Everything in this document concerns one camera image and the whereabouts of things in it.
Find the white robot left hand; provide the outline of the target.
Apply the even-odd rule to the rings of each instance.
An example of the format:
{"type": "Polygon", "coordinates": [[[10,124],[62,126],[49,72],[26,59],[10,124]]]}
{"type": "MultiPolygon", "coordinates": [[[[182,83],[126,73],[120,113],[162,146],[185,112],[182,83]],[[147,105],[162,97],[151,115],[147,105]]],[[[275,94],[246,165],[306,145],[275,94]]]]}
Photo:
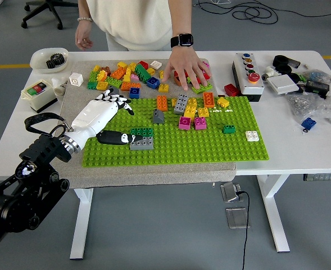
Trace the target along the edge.
{"type": "Polygon", "coordinates": [[[111,94],[110,90],[106,90],[91,100],[73,120],[71,124],[73,131],[66,132],[64,135],[70,150],[79,153],[87,140],[92,137],[96,137],[98,142],[107,145],[126,145],[141,140],[141,136],[104,130],[120,109],[125,109],[130,115],[134,115],[129,103],[130,100],[119,94],[111,94]]]}

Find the person's left hand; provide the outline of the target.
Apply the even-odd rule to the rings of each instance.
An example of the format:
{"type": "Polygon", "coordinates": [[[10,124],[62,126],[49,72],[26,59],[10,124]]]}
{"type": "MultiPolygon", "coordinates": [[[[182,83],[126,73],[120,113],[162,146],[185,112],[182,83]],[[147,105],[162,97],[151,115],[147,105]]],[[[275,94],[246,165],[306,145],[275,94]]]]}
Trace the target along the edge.
{"type": "Polygon", "coordinates": [[[197,79],[200,79],[203,86],[207,86],[207,80],[203,76],[203,71],[208,75],[211,75],[209,68],[199,59],[193,47],[176,46],[172,48],[171,55],[164,70],[162,82],[166,82],[169,79],[172,70],[175,70],[178,73],[181,87],[185,91],[188,90],[185,73],[188,74],[194,88],[196,89],[199,89],[199,82],[197,79]]]}

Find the person's right hand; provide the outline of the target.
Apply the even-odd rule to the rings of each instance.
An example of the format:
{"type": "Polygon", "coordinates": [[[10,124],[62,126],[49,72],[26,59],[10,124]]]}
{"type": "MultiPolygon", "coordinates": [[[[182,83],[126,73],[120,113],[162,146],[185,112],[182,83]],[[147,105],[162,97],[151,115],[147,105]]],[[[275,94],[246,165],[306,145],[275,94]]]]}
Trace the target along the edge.
{"type": "Polygon", "coordinates": [[[80,20],[75,32],[75,45],[78,49],[85,51],[93,46],[90,40],[92,23],[89,20],[80,20]]]}

